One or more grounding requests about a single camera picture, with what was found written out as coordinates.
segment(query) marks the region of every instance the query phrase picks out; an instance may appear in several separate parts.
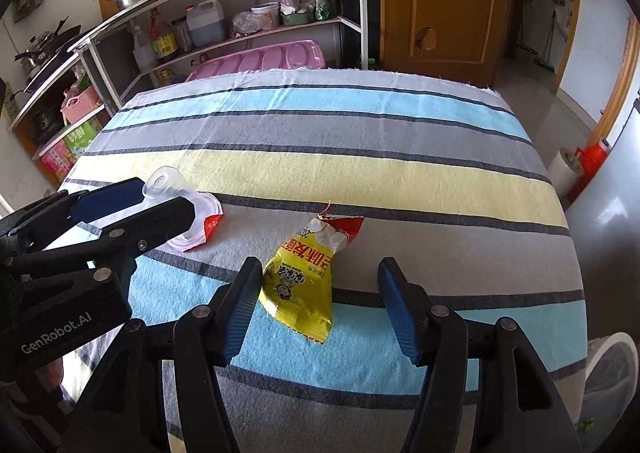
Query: refrigerator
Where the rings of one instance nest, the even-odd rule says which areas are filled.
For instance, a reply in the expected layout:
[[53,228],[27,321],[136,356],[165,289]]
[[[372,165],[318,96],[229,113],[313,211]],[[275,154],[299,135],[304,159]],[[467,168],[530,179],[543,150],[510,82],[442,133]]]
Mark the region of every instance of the refrigerator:
[[640,100],[593,180],[566,211],[580,264],[589,339],[640,340]]

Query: blue gripper pad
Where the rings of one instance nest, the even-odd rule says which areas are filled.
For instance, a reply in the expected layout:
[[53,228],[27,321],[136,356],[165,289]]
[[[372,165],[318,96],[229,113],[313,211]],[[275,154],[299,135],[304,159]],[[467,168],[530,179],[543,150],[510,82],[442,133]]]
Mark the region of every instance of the blue gripper pad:
[[418,366],[422,356],[418,336],[420,329],[426,325],[426,308],[421,306],[395,259],[383,258],[380,262],[378,289],[400,350]]
[[226,365],[240,353],[261,286],[260,260],[253,257],[246,258],[220,308],[216,311],[216,326],[224,334],[225,344],[221,355]]
[[76,224],[88,224],[108,214],[140,204],[145,199],[142,194],[144,185],[141,179],[130,178],[90,191],[71,208],[72,219]]

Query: cartoon character print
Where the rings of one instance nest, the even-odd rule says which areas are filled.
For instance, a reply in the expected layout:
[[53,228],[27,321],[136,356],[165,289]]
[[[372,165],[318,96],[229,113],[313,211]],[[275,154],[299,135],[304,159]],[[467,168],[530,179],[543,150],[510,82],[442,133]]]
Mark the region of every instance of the cartoon character print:
[[305,275],[300,269],[285,263],[281,264],[276,274],[280,278],[280,284],[276,285],[276,292],[281,299],[291,299],[291,287],[305,280]]

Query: green box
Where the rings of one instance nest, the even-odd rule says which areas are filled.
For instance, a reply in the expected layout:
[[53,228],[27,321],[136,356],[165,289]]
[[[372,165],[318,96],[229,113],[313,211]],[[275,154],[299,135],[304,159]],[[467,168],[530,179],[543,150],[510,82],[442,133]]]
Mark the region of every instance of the green box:
[[80,126],[73,129],[64,136],[66,147],[78,158],[84,153],[84,150],[92,143],[95,136],[100,133],[102,125],[95,118],[84,121]]

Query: wooden door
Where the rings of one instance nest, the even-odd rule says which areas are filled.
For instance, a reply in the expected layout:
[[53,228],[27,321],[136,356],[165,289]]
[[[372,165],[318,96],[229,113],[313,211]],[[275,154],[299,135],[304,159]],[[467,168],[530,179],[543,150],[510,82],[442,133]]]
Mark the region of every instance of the wooden door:
[[490,86],[511,0],[382,0],[385,70]]

